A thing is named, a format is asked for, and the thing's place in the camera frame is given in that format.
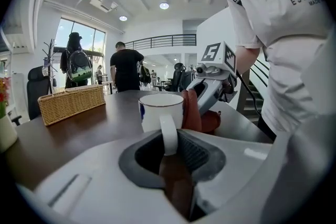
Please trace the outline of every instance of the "flower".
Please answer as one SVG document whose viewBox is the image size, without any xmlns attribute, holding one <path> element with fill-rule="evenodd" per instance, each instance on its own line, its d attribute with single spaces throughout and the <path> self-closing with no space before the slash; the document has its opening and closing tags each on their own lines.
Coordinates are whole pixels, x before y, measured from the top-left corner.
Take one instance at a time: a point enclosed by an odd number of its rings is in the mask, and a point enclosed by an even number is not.
<svg viewBox="0 0 336 224">
<path fill-rule="evenodd" d="M 0 102 L 8 101 L 10 86 L 10 78 L 0 78 Z"/>
</svg>

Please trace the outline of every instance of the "table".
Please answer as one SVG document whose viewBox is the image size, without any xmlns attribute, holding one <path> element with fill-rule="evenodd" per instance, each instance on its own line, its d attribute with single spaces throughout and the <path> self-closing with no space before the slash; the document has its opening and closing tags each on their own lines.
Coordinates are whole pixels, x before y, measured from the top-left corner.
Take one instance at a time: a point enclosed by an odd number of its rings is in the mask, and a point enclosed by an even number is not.
<svg viewBox="0 0 336 224">
<path fill-rule="evenodd" d="M 113 84 L 113 81 L 110 80 L 110 81 L 103 81 L 103 85 L 104 84 L 109 84 L 110 85 L 110 93 L 112 94 L 112 84 Z"/>
<path fill-rule="evenodd" d="M 46 127 L 42 117 L 16 128 L 18 141 L 4 157 L 14 179 L 34 190 L 52 172 L 85 150 L 142 133 L 138 99 L 155 91 L 126 91 L 107 95 L 106 105 L 82 112 Z M 220 136 L 272 143 L 253 123 L 225 105 L 225 128 Z"/>
</svg>

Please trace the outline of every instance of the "black t-shirt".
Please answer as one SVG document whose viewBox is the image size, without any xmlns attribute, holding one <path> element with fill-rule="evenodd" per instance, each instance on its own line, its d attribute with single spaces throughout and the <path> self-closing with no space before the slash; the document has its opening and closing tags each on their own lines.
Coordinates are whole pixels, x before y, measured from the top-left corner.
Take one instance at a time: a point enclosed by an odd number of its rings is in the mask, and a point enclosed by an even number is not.
<svg viewBox="0 0 336 224">
<path fill-rule="evenodd" d="M 143 60 L 143 55 L 136 50 L 119 50 L 114 53 L 110 60 L 110 66 L 117 69 L 116 84 L 121 81 L 138 82 L 137 62 Z"/>
</svg>

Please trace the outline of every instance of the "white mug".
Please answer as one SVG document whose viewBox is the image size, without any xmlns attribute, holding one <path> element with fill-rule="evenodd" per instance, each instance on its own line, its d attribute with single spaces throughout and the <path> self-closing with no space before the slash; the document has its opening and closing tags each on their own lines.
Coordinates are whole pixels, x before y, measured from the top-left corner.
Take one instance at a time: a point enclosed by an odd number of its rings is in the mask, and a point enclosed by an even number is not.
<svg viewBox="0 0 336 224">
<path fill-rule="evenodd" d="M 144 132 L 161 129 L 165 155 L 177 151 L 177 130 L 182 128 L 183 97 L 176 94 L 149 94 L 139 98 Z"/>
</svg>

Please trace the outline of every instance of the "blue logo on mug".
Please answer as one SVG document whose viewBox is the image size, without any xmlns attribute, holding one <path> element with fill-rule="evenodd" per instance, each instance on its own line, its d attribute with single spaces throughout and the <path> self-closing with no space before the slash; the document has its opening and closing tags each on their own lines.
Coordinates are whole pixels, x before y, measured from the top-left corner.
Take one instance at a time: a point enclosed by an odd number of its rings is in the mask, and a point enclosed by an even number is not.
<svg viewBox="0 0 336 224">
<path fill-rule="evenodd" d="M 145 115 L 145 107 L 143 104 L 140 104 L 140 114 L 141 114 L 141 122 L 143 121 L 143 116 Z"/>
</svg>

